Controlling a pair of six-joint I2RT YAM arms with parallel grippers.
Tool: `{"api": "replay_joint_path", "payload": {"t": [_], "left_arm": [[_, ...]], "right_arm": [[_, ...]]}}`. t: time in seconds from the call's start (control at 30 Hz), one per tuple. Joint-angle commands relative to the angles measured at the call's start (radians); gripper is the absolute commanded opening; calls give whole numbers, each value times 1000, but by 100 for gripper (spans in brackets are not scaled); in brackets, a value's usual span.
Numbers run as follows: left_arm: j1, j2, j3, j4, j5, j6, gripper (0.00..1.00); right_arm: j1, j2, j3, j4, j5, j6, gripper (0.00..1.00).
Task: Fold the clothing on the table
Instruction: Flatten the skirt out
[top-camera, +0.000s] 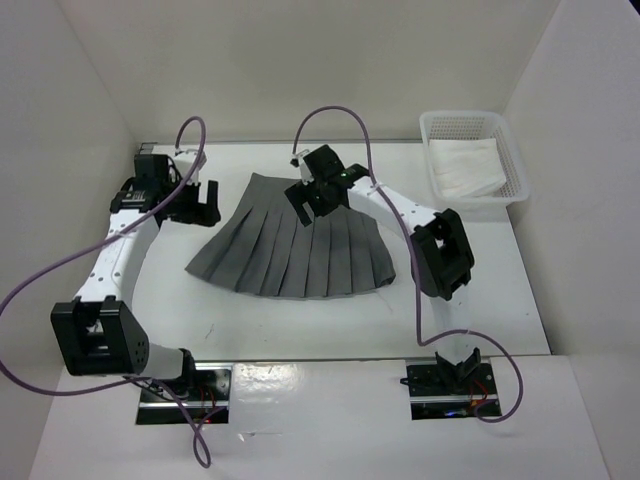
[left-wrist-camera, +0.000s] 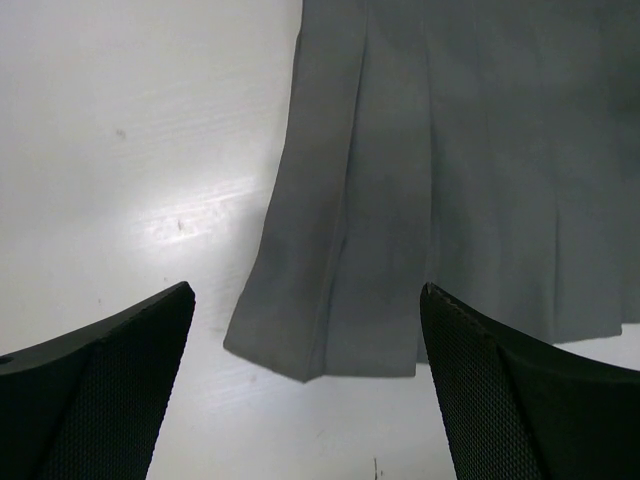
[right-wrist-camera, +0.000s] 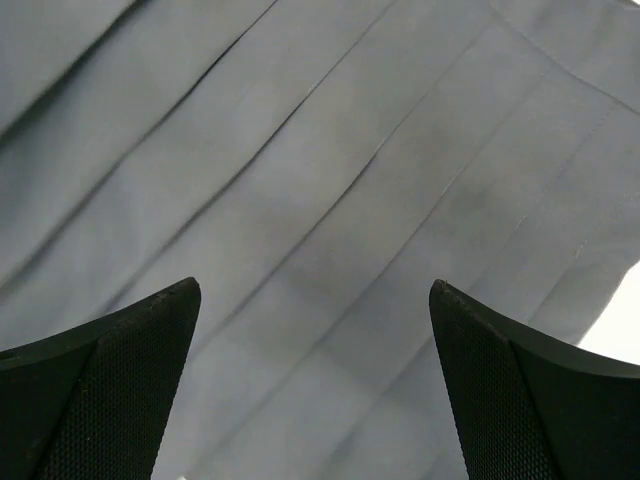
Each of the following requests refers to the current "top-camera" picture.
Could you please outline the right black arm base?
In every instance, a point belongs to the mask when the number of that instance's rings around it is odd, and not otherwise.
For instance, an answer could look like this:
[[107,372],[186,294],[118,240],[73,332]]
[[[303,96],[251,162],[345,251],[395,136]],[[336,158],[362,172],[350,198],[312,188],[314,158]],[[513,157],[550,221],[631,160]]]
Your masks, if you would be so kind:
[[446,386],[436,360],[408,362],[399,380],[409,394],[413,420],[498,418],[502,415],[493,369],[483,361],[459,387]]

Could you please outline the grey pleated skirt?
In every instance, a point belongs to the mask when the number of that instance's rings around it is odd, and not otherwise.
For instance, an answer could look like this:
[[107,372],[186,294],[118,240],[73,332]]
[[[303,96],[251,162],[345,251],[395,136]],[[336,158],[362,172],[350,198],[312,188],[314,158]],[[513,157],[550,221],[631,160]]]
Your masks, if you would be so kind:
[[373,219],[340,207],[304,226],[285,196],[292,184],[252,174],[231,218],[186,272],[231,292],[283,299],[360,295],[394,282]]

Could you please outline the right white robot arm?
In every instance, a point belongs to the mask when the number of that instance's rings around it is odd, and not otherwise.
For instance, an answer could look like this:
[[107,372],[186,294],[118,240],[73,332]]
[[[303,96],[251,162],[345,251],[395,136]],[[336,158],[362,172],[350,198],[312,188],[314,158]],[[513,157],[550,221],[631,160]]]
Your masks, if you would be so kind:
[[408,199],[376,181],[373,171],[360,164],[344,166],[327,145],[294,153],[290,164],[300,171],[300,179],[285,195],[302,225],[344,207],[370,217],[406,242],[416,300],[429,299],[438,328],[439,384],[450,393],[463,391],[473,380],[481,354],[463,338],[471,333],[467,285],[475,259],[459,214]]

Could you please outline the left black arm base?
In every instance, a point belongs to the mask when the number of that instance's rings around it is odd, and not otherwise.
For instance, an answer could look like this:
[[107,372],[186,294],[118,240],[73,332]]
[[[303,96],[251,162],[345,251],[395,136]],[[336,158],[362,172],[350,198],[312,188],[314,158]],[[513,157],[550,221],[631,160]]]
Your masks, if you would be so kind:
[[142,384],[135,423],[141,426],[187,424],[227,424],[233,366],[225,363],[197,362],[188,380],[162,380],[180,400],[187,412],[158,383]]

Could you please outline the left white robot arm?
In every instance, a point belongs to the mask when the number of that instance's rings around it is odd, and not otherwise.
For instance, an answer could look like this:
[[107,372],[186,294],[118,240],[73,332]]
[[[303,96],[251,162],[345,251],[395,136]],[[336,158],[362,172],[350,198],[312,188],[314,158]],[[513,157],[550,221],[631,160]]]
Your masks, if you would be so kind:
[[164,221],[212,227],[220,221],[218,184],[201,184],[206,156],[138,154],[134,174],[111,200],[107,245],[69,302],[58,302],[51,323],[73,376],[148,377],[180,400],[198,390],[192,354],[153,343],[132,301],[147,252]]

